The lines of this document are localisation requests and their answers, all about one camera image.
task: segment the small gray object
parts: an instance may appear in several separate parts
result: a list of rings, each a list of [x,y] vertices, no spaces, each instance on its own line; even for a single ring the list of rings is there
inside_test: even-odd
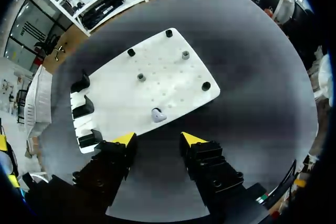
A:
[[[165,114],[162,114],[161,110],[155,108],[152,110],[152,119],[154,123],[160,123],[167,119]]]
[[[144,82],[146,80],[146,77],[143,75],[143,73],[138,74],[137,78],[141,82]]]
[[[190,55],[188,51],[182,52],[182,59],[187,60],[189,59]]]

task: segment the cable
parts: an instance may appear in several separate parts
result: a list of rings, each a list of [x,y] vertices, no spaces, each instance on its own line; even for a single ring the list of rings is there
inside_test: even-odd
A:
[[[1,125],[1,128],[2,128],[1,134],[2,134],[2,132],[4,132],[4,135],[6,136],[5,129],[4,129],[4,127],[2,125]]]

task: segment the black bracket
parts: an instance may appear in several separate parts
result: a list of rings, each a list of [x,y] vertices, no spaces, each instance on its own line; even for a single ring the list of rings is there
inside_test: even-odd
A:
[[[97,199],[97,209],[105,213],[111,206],[123,178],[127,178],[137,151],[137,135],[129,143],[101,141],[96,147],[100,152],[91,158],[80,172],[74,172],[76,187]]]
[[[237,197],[255,201],[265,192],[261,185],[250,190],[243,187],[243,174],[237,172],[222,156],[223,149],[214,141],[191,141],[181,133],[180,152],[191,180],[194,180],[211,215],[222,221],[228,217],[227,206]]]
[[[85,98],[85,104],[73,109],[72,111],[72,115],[74,116],[73,119],[77,119],[94,112],[94,106],[91,100],[86,95],[84,95],[84,98]]]
[[[81,148],[98,144],[103,141],[103,137],[99,131],[91,130],[92,134],[78,138],[79,146]]]
[[[80,92],[81,90],[86,89],[89,86],[90,86],[89,76],[83,70],[82,79],[71,85],[71,93]]]

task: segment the glass wall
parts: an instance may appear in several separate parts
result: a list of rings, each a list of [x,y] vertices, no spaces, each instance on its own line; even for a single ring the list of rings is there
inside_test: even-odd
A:
[[[49,0],[26,0],[10,32],[5,57],[34,73],[50,54],[46,48],[71,25]]]

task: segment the office chair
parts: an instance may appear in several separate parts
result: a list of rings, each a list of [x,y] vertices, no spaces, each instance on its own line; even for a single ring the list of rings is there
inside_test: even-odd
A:
[[[47,40],[45,42],[36,42],[35,43],[35,47],[40,47],[46,55],[51,54],[54,50],[56,50],[56,56],[55,56],[55,60],[59,61],[58,59],[58,53],[61,52],[65,52],[65,50],[63,49],[63,46],[60,46],[58,48],[56,48],[56,45],[58,43],[60,36],[56,36],[56,34],[53,34],[50,38],[47,38]]]

